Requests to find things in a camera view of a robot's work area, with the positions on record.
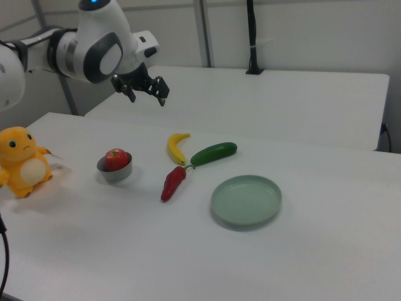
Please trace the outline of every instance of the stuffed toy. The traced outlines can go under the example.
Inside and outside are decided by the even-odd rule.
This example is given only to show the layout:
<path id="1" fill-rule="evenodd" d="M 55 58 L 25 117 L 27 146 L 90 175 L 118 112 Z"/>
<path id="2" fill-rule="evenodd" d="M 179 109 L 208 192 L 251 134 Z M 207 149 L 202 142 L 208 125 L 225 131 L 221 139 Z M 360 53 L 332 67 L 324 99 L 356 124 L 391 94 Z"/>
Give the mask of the stuffed toy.
<path id="1" fill-rule="evenodd" d="M 53 175 L 43 155 L 51 154 L 36 146 L 30 131 L 11 127 L 0 132 L 0 187 L 8 185 L 19 198 L 27 198 L 34 185 L 49 181 Z"/>

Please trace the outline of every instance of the green cucumber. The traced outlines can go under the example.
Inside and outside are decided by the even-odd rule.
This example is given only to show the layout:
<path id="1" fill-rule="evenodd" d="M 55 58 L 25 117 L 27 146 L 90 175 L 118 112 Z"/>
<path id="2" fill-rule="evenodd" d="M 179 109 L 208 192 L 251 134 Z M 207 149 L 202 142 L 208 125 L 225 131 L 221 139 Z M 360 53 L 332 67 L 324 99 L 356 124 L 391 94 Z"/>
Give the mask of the green cucumber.
<path id="1" fill-rule="evenodd" d="M 225 157 L 234 155 L 237 151 L 237 145 L 232 142 L 223 142 L 202 149 L 196 153 L 190 162 L 192 165 L 200 166 Z"/>

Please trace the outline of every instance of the white wall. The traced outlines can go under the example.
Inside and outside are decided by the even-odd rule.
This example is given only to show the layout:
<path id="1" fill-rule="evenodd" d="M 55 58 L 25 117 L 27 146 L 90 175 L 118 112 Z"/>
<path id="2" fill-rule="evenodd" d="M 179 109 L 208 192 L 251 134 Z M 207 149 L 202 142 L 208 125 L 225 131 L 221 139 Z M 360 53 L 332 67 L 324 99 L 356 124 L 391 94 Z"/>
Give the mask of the white wall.
<path id="1" fill-rule="evenodd" d="M 48 25 L 78 27 L 78 0 L 40 0 Z M 118 0 L 133 32 L 150 30 L 160 51 L 146 65 L 202 67 L 201 45 L 192 0 Z M 92 85 L 68 79 L 80 115 L 114 93 L 109 80 Z"/>
<path id="2" fill-rule="evenodd" d="M 384 120 L 401 153 L 401 1 L 255 3 L 257 40 L 273 39 L 257 44 L 260 67 L 390 75 Z M 245 1 L 207 0 L 207 18 L 213 66 L 247 68 Z"/>
<path id="3" fill-rule="evenodd" d="M 0 39 L 18 40 L 40 29 L 31 1 L 2 0 L 0 10 Z M 45 71 L 26 74 L 26 89 L 19 104 L 0 112 L 0 130 L 8 127 L 27 127 L 48 112 L 69 114 L 70 110 L 58 77 Z"/>

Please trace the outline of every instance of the metal bowl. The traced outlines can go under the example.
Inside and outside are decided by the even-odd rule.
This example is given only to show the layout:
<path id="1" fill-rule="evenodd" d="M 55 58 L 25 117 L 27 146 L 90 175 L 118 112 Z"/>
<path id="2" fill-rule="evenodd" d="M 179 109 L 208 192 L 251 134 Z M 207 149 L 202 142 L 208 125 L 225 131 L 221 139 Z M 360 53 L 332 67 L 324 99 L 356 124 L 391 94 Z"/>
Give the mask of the metal bowl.
<path id="1" fill-rule="evenodd" d="M 128 158 L 130 159 L 130 162 L 123 168 L 117 170 L 117 171 L 108 171 L 105 165 L 105 158 L 102 157 L 98 161 L 97 168 L 99 172 L 102 174 L 103 177 L 105 177 L 106 181 L 108 182 L 117 182 L 121 181 L 122 179 L 125 179 L 128 177 L 131 172 L 132 172 L 132 156 L 129 152 L 127 152 Z"/>

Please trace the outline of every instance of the banana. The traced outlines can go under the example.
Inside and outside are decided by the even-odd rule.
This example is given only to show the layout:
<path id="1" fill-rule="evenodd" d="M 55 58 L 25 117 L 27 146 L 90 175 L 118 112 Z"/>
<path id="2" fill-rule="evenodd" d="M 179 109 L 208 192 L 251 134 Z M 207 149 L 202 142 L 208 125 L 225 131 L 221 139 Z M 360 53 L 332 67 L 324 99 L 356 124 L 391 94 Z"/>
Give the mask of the banana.
<path id="1" fill-rule="evenodd" d="M 180 142 L 182 139 L 188 137 L 190 137 L 190 133 L 176 133 L 172 134 L 167 141 L 167 150 L 169 152 L 169 155 L 171 159 L 173 159 L 173 161 L 178 165 L 185 165 L 187 159 L 185 158 L 181 150 L 177 147 L 177 143 Z"/>

